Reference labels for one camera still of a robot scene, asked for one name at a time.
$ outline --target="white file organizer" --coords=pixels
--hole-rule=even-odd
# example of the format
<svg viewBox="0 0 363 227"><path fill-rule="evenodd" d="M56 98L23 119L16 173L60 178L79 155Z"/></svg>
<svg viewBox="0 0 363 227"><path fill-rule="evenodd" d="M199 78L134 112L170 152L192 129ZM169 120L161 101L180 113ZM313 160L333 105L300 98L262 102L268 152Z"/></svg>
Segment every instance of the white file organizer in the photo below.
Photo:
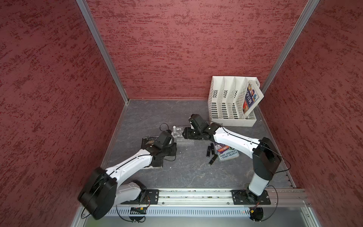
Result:
<svg viewBox="0 0 363 227"><path fill-rule="evenodd" d="M208 97L209 120L223 126L252 127L256 116L252 111L248 116L243 114L248 81L254 80L258 87L257 77L213 76Z"/></svg>

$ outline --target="book cover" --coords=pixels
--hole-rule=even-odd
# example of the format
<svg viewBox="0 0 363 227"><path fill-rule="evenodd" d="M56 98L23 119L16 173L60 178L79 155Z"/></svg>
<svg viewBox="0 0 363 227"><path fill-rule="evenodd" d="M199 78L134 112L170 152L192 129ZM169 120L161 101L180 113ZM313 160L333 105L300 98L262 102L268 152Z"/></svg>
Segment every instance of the book cover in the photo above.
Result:
<svg viewBox="0 0 363 227"><path fill-rule="evenodd" d="M248 116L264 97L256 82L250 80L247 85L245 100L243 102L243 113Z"/></svg>
<svg viewBox="0 0 363 227"><path fill-rule="evenodd" d="M213 143L214 143L214 149L217 152L218 159L220 161L225 161L240 156L238 150L230 146L227 146L222 143L216 143L216 142Z"/></svg>
<svg viewBox="0 0 363 227"><path fill-rule="evenodd" d="M141 149L145 149L148 146L151 146L154 144L154 142L158 139L158 136L146 136L142 138L142 142L141 142ZM163 167L163 162L158 162L158 163L151 163L149 166L144 167L143 169L156 169L156 168L162 168Z"/></svg>

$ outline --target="vent grille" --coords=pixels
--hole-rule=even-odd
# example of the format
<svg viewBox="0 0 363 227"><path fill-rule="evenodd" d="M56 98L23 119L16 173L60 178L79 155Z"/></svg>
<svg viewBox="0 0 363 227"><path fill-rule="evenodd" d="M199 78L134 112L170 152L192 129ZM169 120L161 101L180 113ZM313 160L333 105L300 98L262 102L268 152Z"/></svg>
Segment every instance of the vent grille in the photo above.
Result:
<svg viewBox="0 0 363 227"><path fill-rule="evenodd" d="M213 98L216 98L218 94L218 90L213 90Z"/></svg>
<svg viewBox="0 0 363 227"><path fill-rule="evenodd" d="M130 214L130 207L117 207L121 216L142 216ZM118 216L112 207L106 216ZM149 207L145 216L197 216L197 217L250 217L249 208L244 207Z"/></svg>

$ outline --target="black cable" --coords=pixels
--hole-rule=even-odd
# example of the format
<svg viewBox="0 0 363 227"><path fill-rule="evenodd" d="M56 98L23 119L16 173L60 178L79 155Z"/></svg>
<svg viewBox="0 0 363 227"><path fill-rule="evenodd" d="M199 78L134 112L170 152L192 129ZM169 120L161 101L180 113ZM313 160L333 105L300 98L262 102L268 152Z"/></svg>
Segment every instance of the black cable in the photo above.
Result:
<svg viewBox="0 0 363 227"><path fill-rule="evenodd" d="M168 130L169 130L169 125L168 125L168 124L166 124L166 123L162 123L162 124L159 126L160 131L166 131L166 130L161 130L161 126L162 126L163 124L167 125L167 126L168 126Z"/></svg>
<svg viewBox="0 0 363 227"><path fill-rule="evenodd" d="M270 148L265 147L265 146L263 146L263 145L261 145L261 144L258 144L258 143L252 142L252 141L250 141L250 140L248 140L248 139L245 139L245 138L242 138L242 137L239 137L239 136L233 135L233 134L231 134L231 133L227 132L227 131L225 130L225 128L223 127L223 125L221 125L221 126L222 126L222 129L223 129L223 130L224 130L227 134L232 135L232 136L235 136L235 137L240 138L240 139L244 139L244 140L246 140L246 141L248 141L248 142L250 142L250 143L254 143L254 144L260 145L261 147L264 147L264 148L266 148L266 149L269 149L270 151L272 151L273 153L275 153L275 154L277 154L278 156L280 156L280 157L282 158L282 160L286 161L286 162L289 164L289 166L290 166L290 167L289 167L287 170L278 171L278 172L276 172L276 173L286 172L286 171L288 171L288 170L290 170L290 169L291 169L291 163L290 163L290 162L289 162L286 158L284 158L284 157L282 157L280 154L278 154L277 152L274 152L274 151L273 151L273 150L271 150Z"/></svg>
<svg viewBox="0 0 363 227"><path fill-rule="evenodd" d="M174 160L167 160L167 159L165 159L165 158L163 158L165 161L168 161L168 162L173 162L173 161L175 161L176 160L176 155L175 155L175 158L174 158Z"/></svg>
<svg viewBox="0 0 363 227"><path fill-rule="evenodd" d="M90 216L91 215L91 213L89 213L87 216L85 216L84 218L82 218L82 215L83 215L83 212L85 211L85 209L86 209L86 206L88 206L88 204L90 203L90 201L91 201L91 199L92 199L92 197L93 197L93 195L96 193L96 191L99 189L99 187L101 187L101 185L100 186L98 186L98 188L94 191L94 193L91 195L91 198L90 198L90 200L88 200L88 202L87 202L87 204L84 206L84 208L83 208L83 210L82 210L82 213L81 213L81 219L85 219L86 217L88 217L88 216Z"/></svg>
<svg viewBox="0 0 363 227"><path fill-rule="evenodd" d="M117 212L118 216L119 216L122 220L127 221L127 222L133 222L133 221L129 221L129 220L123 219L123 218L121 217L120 213L118 212L117 205L116 205L116 212Z"/></svg>
<svg viewBox="0 0 363 227"><path fill-rule="evenodd" d="M121 168L122 166L124 166L124 165L126 165L126 164L128 164L129 162L131 162L132 160L134 160L134 159L136 159L136 158L138 158L138 157L141 157L141 156L147 156L147 155L149 155L150 156L150 154L142 154L142 155L139 155L139 156L136 156L135 158L133 158L133 159L131 159L131 160L128 160L127 162L125 162L124 164L122 164L122 165L120 165L119 167L117 167L112 173L110 173L109 174L109 176L111 177L111 174L113 174L116 170L118 170L119 168Z"/></svg>
<svg viewBox="0 0 363 227"><path fill-rule="evenodd" d="M271 216L275 213L276 208L277 208L277 205L278 205L278 194L277 194L277 190L276 190L276 189L275 189L275 187L274 187L274 186L272 186L272 185L268 185L268 186L266 186L266 187L269 187L269 186L273 187L273 189L275 190L275 192L276 192L276 197L277 197L277 202L276 202L276 206L275 206L275 209L273 210L272 214L271 214L268 218L265 218L264 220L261 220L260 222L266 221L267 219L271 218Z"/></svg>
<svg viewBox="0 0 363 227"><path fill-rule="evenodd" d="M129 221L129 220L126 220L126 219L122 218L122 217L121 217L121 215L120 215L120 213L118 212L117 205L115 205L115 206L116 206L116 212L117 212L118 216L119 216L122 220L127 221L127 222L134 222L134 221ZM140 222L140 221L137 221L137 222L138 222L138 223L143 223L145 220L146 220L146 217L144 216L144 220L143 220L142 222Z"/></svg>

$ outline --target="red textured wall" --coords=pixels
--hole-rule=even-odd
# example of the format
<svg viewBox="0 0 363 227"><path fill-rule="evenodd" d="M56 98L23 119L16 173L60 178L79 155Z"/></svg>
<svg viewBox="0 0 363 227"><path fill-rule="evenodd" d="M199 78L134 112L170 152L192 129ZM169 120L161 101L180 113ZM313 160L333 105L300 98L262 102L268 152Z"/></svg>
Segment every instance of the red textured wall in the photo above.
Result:
<svg viewBox="0 0 363 227"><path fill-rule="evenodd" d="M88 0L130 98L208 98L212 75L264 82L307 0Z"/></svg>
<svg viewBox="0 0 363 227"><path fill-rule="evenodd" d="M0 226L68 227L122 98L74 0L0 4Z"/></svg>
<svg viewBox="0 0 363 227"><path fill-rule="evenodd" d="M321 0L260 105L323 226L363 226L362 12Z"/></svg>

